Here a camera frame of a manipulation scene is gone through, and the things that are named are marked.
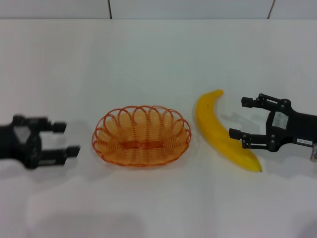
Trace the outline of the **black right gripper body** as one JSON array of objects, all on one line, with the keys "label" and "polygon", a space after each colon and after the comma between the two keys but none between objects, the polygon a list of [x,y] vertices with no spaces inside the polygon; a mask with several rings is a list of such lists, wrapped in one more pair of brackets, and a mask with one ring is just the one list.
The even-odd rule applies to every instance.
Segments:
[{"label": "black right gripper body", "polygon": [[276,152],[293,143],[311,147],[317,142],[317,117],[295,111],[287,99],[266,100],[269,111],[266,121],[267,149]]}]

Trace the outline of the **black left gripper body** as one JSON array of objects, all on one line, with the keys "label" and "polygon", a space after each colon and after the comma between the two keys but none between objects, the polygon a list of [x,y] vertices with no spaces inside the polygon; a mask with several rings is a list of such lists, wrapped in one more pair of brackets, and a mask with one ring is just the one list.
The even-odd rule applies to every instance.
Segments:
[{"label": "black left gripper body", "polygon": [[42,118],[14,115],[12,122],[0,127],[0,158],[15,159],[27,169],[39,166],[42,143],[39,136]]}]

